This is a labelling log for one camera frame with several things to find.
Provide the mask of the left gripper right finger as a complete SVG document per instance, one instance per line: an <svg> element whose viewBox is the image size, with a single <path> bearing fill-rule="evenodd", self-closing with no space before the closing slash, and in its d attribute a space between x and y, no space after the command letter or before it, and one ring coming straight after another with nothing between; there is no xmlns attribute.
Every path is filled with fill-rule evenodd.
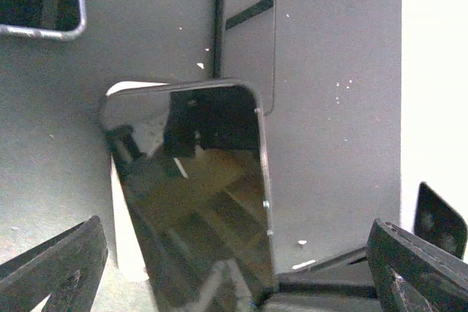
<svg viewBox="0 0 468 312"><path fill-rule="evenodd" d="M441 248L377 218L366 255L384 311L467 310L467 264Z"/></svg>

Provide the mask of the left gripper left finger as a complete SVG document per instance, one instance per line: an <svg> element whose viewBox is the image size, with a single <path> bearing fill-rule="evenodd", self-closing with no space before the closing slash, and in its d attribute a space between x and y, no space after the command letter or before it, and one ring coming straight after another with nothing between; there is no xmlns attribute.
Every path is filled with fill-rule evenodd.
<svg viewBox="0 0 468 312"><path fill-rule="evenodd" d="M107 261L102 222L92 216L1 265L1 310L90 311Z"/></svg>

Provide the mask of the beige cased phone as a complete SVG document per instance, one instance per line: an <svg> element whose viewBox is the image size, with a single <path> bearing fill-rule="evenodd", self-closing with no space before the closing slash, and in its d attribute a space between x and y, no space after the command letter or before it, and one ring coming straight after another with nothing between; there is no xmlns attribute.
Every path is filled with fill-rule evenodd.
<svg viewBox="0 0 468 312"><path fill-rule="evenodd" d="M110 184L116 239L116 262L126 280L141 283L147 281L149 277L113 156L114 152L111 151Z"/></svg>

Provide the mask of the black smartphone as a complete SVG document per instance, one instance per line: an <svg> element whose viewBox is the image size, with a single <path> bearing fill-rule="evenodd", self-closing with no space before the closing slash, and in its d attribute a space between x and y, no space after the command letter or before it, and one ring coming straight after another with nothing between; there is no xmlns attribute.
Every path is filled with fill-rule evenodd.
<svg viewBox="0 0 468 312"><path fill-rule="evenodd" d="M158 310L260 311L278 281L254 89L120 82L99 122Z"/></svg>

